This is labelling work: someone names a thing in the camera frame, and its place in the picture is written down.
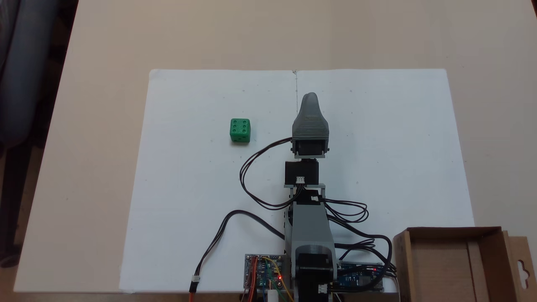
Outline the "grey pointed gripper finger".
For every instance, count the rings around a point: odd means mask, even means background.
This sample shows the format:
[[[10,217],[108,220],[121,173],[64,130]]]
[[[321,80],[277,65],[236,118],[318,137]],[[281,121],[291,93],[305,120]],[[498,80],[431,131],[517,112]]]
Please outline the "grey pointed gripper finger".
[[[314,92],[309,92],[303,96],[299,110],[299,118],[323,118],[317,94]]]

